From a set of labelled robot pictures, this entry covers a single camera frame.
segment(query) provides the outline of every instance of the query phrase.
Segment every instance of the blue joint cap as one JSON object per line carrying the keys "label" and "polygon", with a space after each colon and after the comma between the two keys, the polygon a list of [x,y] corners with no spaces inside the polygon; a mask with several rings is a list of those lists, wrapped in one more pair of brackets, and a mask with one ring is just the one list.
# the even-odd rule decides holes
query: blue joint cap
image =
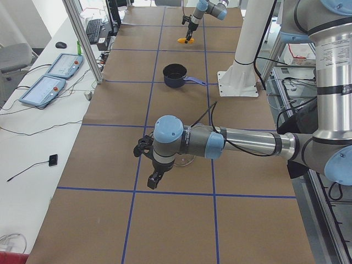
{"label": "blue joint cap", "polygon": [[225,17],[226,17],[226,15],[227,15],[227,10],[224,9],[224,10],[222,10],[221,13],[218,15],[217,19],[219,19],[219,20],[224,20]]}
{"label": "blue joint cap", "polygon": [[352,185],[352,146],[336,152],[326,163],[324,175],[332,182]]}
{"label": "blue joint cap", "polygon": [[155,123],[154,139],[160,143],[171,143],[182,136],[183,124],[173,115],[164,115]]}
{"label": "blue joint cap", "polygon": [[304,35],[304,34],[293,34],[293,33],[286,33],[286,32],[280,31],[280,37],[283,43],[301,44],[301,43],[312,42],[309,39],[308,35]]}
{"label": "blue joint cap", "polygon": [[351,0],[320,0],[320,2],[331,12],[349,17],[352,15]]}
{"label": "blue joint cap", "polygon": [[207,145],[205,147],[205,157],[212,158],[213,160],[220,158],[224,149],[224,137],[219,134],[212,132],[208,138]]}
{"label": "blue joint cap", "polygon": [[208,9],[208,1],[206,0],[199,0],[197,4],[197,9],[199,11],[205,12]]}

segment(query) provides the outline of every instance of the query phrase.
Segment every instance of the tablet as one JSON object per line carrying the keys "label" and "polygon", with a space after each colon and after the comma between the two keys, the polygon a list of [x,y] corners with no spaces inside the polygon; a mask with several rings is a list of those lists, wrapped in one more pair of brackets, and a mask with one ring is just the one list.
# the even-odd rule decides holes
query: tablet
{"label": "tablet", "polygon": [[61,53],[46,74],[67,80],[77,72],[82,62],[82,55]]}
{"label": "tablet", "polygon": [[19,101],[38,108],[46,107],[65,87],[66,81],[50,75],[43,75],[35,82]]}

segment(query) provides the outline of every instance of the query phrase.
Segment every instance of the white desk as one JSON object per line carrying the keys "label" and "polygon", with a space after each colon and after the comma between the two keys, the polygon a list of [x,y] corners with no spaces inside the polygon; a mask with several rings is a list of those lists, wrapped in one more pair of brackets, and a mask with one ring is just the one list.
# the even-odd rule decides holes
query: white desk
{"label": "white desk", "polygon": [[[65,42],[67,48],[55,48],[55,43],[58,41]],[[77,38],[67,19],[39,56],[33,68],[53,63],[62,52],[77,53],[76,42]],[[96,46],[92,46],[92,49],[97,58],[100,52]],[[20,85],[31,86],[47,69],[48,67],[43,67],[30,72]],[[67,82],[65,89],[75,83],[88,69],[89,65],[85,60],[75,76]],[[92,90],[93,82],[94,77],[89,71],[83,81],[75,86],[75,92],[72,95],[55,100],[43,110],[32,108],[19,113],[0,115],[0,127],[22,133],[33,133],[56,124],[82,120],[89,105],[84,92]],[[4,108],[9,108],[24,92],[25,90],[15,90]],[[0,114],[28,107],[17,101],[11,110],[1,110]],[[24,234],[27,238],[25,251],[27,254],[32,250],[79,129],[80,124],[69,124],[33,136],[15,135],[0,130],[0,236],[10,233]],[[47,161],[52,154],[58,154],[57,166],[49,167],[47,163],[34,166],[12,181],[6,182],[30,165]],[[18,238],[13,242],[15,246],[12,252],[22,252],[23,240]]]}

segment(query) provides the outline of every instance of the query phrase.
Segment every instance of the blue saucepan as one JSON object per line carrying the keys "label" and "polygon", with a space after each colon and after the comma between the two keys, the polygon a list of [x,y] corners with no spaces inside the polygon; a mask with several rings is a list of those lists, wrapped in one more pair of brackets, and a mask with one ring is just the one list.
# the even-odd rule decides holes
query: blue saucepan
{"label": "blue saucepan", "polygon": [[187,77],[187,69],[181,64],[173,63],[163,69],[164,82],[171,88],[178,88],[185,84],[186,81],[193,81],[200,85],[207,85],[206,82],[194,77]]}

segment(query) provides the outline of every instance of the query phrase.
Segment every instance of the pot handle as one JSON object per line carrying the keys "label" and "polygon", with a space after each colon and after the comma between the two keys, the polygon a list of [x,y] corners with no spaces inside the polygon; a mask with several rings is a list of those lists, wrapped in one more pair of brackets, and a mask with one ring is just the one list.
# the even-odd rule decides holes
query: pot handle
{"label": "pot handle", "polygon": [[194,81],[195,83],[197,83],[197,84],[200,84],[200,85],[203,85],[203,86],[206,86],[207,85],[207,83],[206,82],[203,82],[203,81],[201,81],[201,80],[199,80],[199,79],[197,79],[197,78],[195,78],[195,77],[185,77],[185,78],[183,78],[185,81]]}

